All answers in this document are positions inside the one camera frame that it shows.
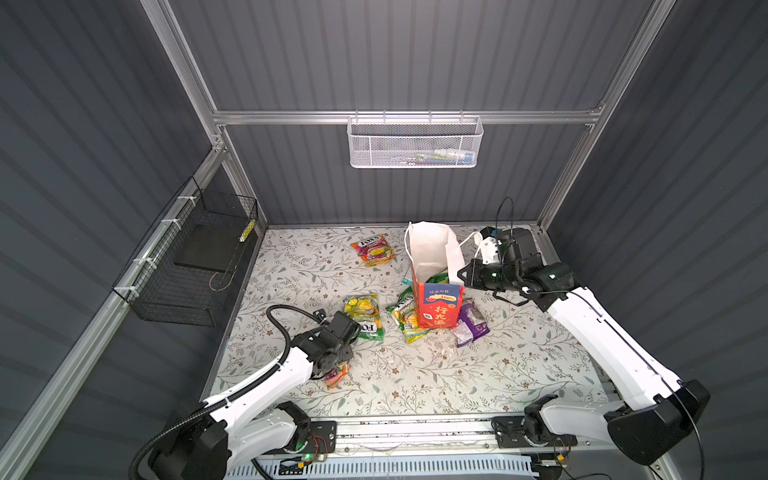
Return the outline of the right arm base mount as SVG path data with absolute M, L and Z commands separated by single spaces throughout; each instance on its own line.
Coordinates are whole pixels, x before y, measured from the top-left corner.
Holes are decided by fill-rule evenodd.
M 555 435 L 533 415 L 496 416 L 491 419 L 491 428 L 499 448 L 570 448 L 578 444 L 576 436 Z

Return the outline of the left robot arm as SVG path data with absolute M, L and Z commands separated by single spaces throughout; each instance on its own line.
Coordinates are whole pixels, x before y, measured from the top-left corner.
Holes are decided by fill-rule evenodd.
M 350 360 L 361 326 L 343 312 L 326 318 L 318 310 L 309 316 L 316 327 L 292 336 L 274 315 L 281 308 L 265 311 L 283 337 L 280 356 L 166 425 L 136 453 L 130 478 L 140 478 L 146 464 L 159 479 L 222 479 L 247 460 L 306 440 L 308 415 L 282 398 Z

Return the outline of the green Fox's candy bag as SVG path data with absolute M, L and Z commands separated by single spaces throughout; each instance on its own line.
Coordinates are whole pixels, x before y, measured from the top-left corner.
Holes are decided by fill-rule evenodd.
M 343 311 L 359 325 L 359 338 L 377 342 L 384 340 L 377 294 L 348 296 L 344 299 Z

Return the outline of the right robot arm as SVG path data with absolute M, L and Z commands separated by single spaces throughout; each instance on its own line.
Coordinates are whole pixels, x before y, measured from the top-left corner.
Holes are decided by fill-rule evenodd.
M 618 398 L 605 404 L 568 401 L 546 394 L 525 407 L 521 430 L 533 446 L 549 446 L 563 435 L 612 443 L 633 462 L 649 466 L 689 435 L 710 401 L 697 380 L 683 381 L 648 353 L 578 283 L 562 262 L 545 263 L 531 232 L 482 229 L 479 258 L 448 264 L 449 277 L 464 286 L 508 290 L 533 303 L 579 342 L 605 372 Z

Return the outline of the orange pink Fox's candy bag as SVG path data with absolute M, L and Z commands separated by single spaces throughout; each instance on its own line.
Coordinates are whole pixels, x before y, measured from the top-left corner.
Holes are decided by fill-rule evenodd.
M 347 376 L 349 367 L 347 363 L 338 365 L 324 377 L 324 383 L 328 389 L 336 388 Z

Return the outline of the red paper gift bag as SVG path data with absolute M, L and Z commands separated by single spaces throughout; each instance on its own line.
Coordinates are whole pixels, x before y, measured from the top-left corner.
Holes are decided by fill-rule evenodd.
M 465 290 L 463 243 L 450 226 L 424 221 L 407 226 L 404 242 L 419 327 L 455 328 Z

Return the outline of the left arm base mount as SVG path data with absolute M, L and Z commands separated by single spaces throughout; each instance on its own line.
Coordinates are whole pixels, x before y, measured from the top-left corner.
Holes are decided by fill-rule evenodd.
M 309 420 L 296 427 L 293 436 L 283 447 L 292 454 L 329 454 L 336 449 L 336 421 Z

